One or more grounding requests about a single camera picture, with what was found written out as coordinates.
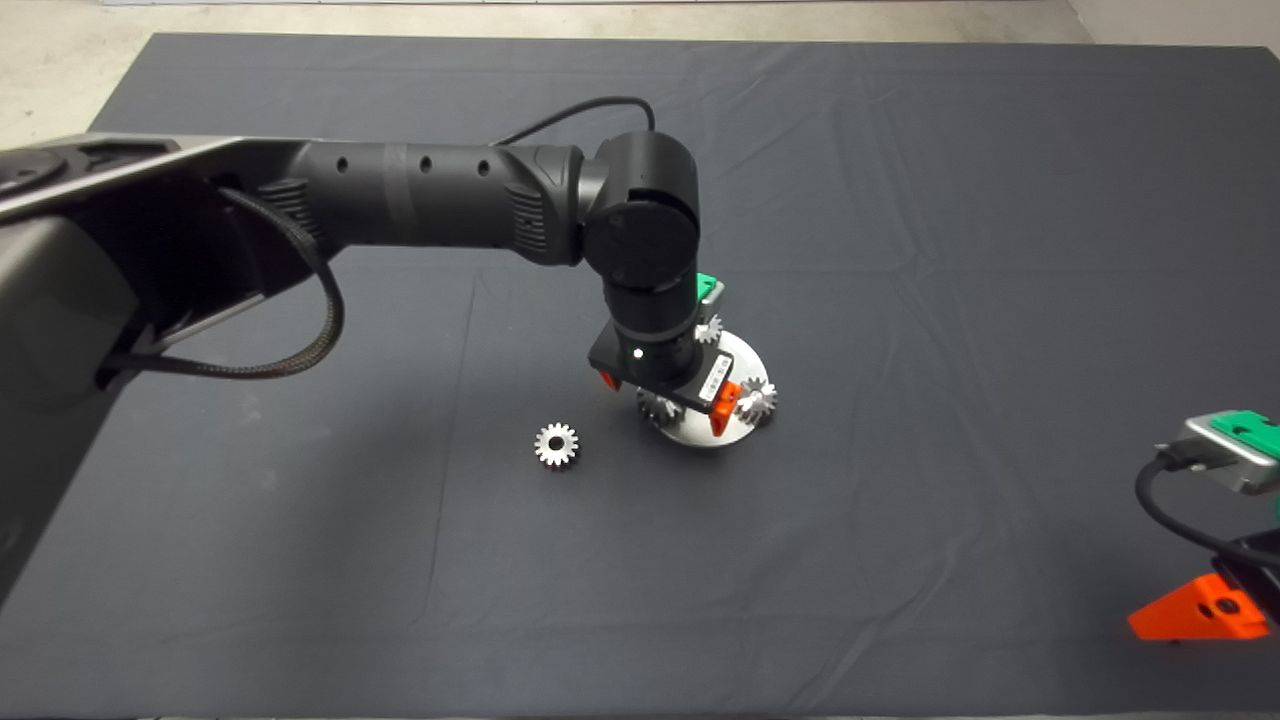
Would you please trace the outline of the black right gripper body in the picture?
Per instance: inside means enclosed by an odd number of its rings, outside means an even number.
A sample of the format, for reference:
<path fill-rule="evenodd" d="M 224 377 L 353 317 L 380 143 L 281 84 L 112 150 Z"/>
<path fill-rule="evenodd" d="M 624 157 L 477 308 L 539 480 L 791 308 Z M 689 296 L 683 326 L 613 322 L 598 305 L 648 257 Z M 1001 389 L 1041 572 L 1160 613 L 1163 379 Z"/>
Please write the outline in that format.
<path fill-rule="evenodd" d="M 1235 633 L 1277 628 L 1277 536 L 1244 536 L 1213 542 L 1213 566 L 1229 594 L 1212 605 L 1213 619 Z"/>

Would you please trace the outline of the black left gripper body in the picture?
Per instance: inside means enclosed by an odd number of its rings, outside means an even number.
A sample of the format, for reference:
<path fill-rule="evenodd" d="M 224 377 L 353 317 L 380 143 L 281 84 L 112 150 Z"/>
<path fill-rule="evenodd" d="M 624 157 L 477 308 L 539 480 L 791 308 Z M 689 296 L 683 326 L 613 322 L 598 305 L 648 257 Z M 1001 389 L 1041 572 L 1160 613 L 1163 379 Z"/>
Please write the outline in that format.
<path fill-rule="evenodd" d="M 733 355 L 694 340 L 685 331 L 669 340 L 641 342 L 607 325 L 588 351 L 591 368 L 612 386 L 634 386 L 698 413 L 710 413 L 733 369 Z"/>

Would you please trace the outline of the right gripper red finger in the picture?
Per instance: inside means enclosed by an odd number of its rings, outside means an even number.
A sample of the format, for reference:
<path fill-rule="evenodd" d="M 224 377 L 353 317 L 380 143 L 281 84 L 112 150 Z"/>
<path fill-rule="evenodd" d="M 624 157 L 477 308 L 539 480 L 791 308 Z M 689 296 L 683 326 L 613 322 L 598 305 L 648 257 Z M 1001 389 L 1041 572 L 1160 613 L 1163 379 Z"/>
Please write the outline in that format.
<path fill-rule="evenodd" d="M 1262 607 L 1220 574 L 1179 585 L 1126 621 L 1137 638 L 1149 642 L 1254 641 L 1271 634 Z"/>

